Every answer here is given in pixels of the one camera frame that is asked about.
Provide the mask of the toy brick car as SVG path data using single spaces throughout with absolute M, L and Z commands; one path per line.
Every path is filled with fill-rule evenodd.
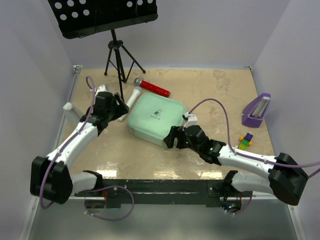
M 245 136 L 241 136 L 239 138 L 240 143 L 237 148 L 245 151 L 248 147 L 252 145 L 252 138 L 253 138 L 253 135 L 250 133 L 247 133 Z

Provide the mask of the white plastic stand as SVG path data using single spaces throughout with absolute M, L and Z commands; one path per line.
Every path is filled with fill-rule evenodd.
M 79 122 L 84 113 L 79 110 L 76 106 L 74 106 L 72 103 L 67 102 L 63 106 L 63 112 L 68 122 L 76 126 Z

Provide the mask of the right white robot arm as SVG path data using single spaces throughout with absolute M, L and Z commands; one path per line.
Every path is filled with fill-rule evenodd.
M 261 192 L 296 206 L 309 180 L 289 154 L 264 155 L 262 160 L 258 160 L 258 154 L 232 150 L 225 142 L 210 139 L 198 125 L 188 128 L 173 126 L 163 141 L 169 149 L 176 147 L 194 151 L 206 163 L 243 170 L 234 173 L 232 179 L 222 185 L 223 192 L 230 197 L 238 192 Z

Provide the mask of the aluminium frame rail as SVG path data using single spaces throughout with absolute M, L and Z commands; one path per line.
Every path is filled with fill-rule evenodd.
M 69 91 L 69 94 L 68 94 L 68 97 L 66 100 L 67 102 L 71 102 L 73 99 L 74 91 L 77 86 L 78 79 L 79 79 L 79 76 L 81 74 L 82 69 L 83 69 L 82 65 L 77 64 L 77 65 L 73 66 L 73 78 L 72 78 L 72 82 L 71 82 L 71 89 Z M 63 142 L 63 136 L 64 136 L 64 131 L 65 131 L 67 122 L 68 121 L 66 118 L 66 114 L 65 114 L 64 110 L 62 110 L 61 121 L 59 124 L 58 132 L 55 137 L 55 142 L 54 142 L 54 145 L 51 149 L 51 152 L 54 151 Z M 27 212 L 26 212 L 26 216 L 25 216 L 24 223 L 22 226 L 22 230 L 21 230 L 21 233 L 18 238 L 19 240 L 28 240 L 29 239 L 38 207 L 39 207 L 39 197 L 32 195 L 30 198 L 29 205 L 27 207 Z

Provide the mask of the red toy microphone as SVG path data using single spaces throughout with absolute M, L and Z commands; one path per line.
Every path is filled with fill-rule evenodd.
M 150 82 L 144 81 L 142 78 L 139 78 L 139 77 L 134 80 L 134 84 L 138 87 L 141 87 L 143 89 L 151 91 L 151 92 L 158 94 L 162 97 L 168 98 L 171 94 L 170 91 L 168 91 L 164 88 L 161 88 L 159 86 L 156 86 Z

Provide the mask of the mint green medicine kit case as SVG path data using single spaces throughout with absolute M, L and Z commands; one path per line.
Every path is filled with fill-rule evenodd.
M 172 126 L 183 123 L 183 103 L 153 93 L 144 93 L 129 114 L 127 124 L 132 135 L 166 148 L 164 138 Z

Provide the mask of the white toy microphone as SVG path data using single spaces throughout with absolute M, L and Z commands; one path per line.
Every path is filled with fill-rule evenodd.
M 140 86 L 136 86 L 133 91 L 131 96 L 129 97 L 128 101 L 126 102 L 126 105 L 128 106 L 128 109 L 130 110 L 137 100 L 137 98 L 140 96 L 142 92 L 142 88 Z

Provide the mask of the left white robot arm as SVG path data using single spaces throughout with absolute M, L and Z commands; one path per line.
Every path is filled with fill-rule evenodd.
M 70 169 L 82 151 L 108 127 L 109 122 L 128 111 L 128 106 L 118 93 L 97 92 L 94 104 L 80 118 L 71 135 L 47 156 L 37 156 L 32 161 L 30 193 L 57 204 L 64 204 L 71 195 L 83 191 L 99 196 L 104 190 L 99 173 L 84 170 L 71 175 Z

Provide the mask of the purple plastic stand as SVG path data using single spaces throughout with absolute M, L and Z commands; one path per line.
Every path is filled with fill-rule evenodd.
M 259 128 L 271 101 L 269 93 L 262 93 L 252 100 L 243 110 L 241 122 L 249 128 Z

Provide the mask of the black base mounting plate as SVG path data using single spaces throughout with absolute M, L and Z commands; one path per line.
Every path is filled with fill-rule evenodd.
M 106 190 L 107 208 L 131 204 L 130 191 L 136 205 L 205 205 L 219 208 L 221 201 L 230 198 L 250 197 L 251 191 L 240 193 L 221 179 L 103 179 L 100 187 Z

